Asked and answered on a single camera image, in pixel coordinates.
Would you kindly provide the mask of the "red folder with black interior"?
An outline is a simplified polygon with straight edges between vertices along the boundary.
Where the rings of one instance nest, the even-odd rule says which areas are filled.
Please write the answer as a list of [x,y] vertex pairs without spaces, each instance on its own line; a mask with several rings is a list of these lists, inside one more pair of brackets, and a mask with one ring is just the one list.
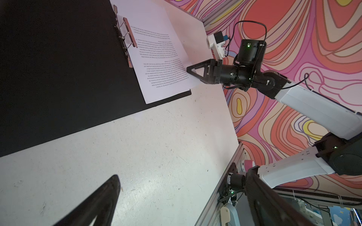
[[110,1],[1,1],[1,156],[146,104]]

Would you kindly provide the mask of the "printed paper sheet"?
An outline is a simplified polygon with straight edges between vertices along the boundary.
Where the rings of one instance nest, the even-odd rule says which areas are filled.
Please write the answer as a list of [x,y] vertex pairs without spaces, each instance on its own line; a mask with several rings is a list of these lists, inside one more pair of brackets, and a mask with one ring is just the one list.
[[112,1],[118,18],[127,18],[135,44],[127,37],[130,60],[146,104],[186,92],[200,84],[186,72],[191,61],[165,9],[153,1]]

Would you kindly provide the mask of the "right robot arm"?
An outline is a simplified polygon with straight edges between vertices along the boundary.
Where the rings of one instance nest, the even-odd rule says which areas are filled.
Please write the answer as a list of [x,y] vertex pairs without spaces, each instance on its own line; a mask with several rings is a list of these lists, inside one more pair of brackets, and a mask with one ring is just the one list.
[[218,57],[188,68],[209,84],[222,84],[247,163],[270,187],[289,186],[362,195],[362,115],[307,85],[314,68],[293,83],[262,71],[266,45],[243,40],[232,65]]

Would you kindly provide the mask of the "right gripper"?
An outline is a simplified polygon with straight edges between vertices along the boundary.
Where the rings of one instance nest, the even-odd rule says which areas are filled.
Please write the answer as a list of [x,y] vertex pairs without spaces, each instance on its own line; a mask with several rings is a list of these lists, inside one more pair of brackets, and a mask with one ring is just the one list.
[[220,83],[228,89],[243,91],[254,88],[274,99],[290,81],[276,71],[262,72],[266,47],[267,44],[263,40],[242,40],[232,65],[223,65],[219,71],[219,61],[209,59],[187,67],[186,71],[205,84]]

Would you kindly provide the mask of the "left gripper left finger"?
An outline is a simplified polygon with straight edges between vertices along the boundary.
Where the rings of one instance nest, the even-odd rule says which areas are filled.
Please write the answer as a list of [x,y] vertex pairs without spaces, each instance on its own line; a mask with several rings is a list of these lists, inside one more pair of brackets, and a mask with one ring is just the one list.
[[56,226],[110,226],[121,191],[117,175],[110,177]]

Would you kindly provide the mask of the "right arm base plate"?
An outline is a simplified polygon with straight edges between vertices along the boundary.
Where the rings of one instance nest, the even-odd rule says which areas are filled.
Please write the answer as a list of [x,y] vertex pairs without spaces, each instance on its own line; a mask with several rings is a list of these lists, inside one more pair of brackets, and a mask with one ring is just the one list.
[[218,203],[226,204],[231,201],[234,204],[237,195],[245,192],[246,176],[240,174],[235,163],[232,163],[218,188]]

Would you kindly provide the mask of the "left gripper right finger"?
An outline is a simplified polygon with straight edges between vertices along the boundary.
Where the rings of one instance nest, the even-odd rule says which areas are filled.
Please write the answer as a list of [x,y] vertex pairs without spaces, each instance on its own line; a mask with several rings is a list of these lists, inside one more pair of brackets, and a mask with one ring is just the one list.
[[258,166],[246,173],[245,193],[256,226],[311,226],[307,218],[284,201],[258,176]]

